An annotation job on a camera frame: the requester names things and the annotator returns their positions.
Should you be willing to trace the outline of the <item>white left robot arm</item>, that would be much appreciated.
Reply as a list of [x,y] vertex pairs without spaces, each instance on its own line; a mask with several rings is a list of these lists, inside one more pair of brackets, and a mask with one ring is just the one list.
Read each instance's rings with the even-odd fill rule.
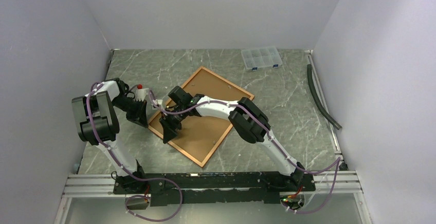
[[141,84],[129,86],[114,78],[92,84],[89,93],[71,101],[80,139],[100,149],[115,167],[117,179],[134,193],[146,189],[147,178],[139,162],[116,138],[120,124],[115,109],[122,110],[129,122],[147,128],[146,95]]

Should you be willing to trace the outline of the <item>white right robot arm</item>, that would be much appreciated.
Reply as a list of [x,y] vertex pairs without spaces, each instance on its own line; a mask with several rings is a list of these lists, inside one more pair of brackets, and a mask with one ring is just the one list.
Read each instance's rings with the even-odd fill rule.
[[159,122],[165,143],[177,137],[182,121],[189,116],[228,120],[244,141],[259,146],[273,161],[283,176],[285,188],[294,191],[302,185],[303,166],[281,145],[266,114],[249,98],[225,101],[203,94],[192,96],[179,86],[174,87],[168,96],[175,103],[172,107],[161,108],[157,101],[152,102],[162,113]]

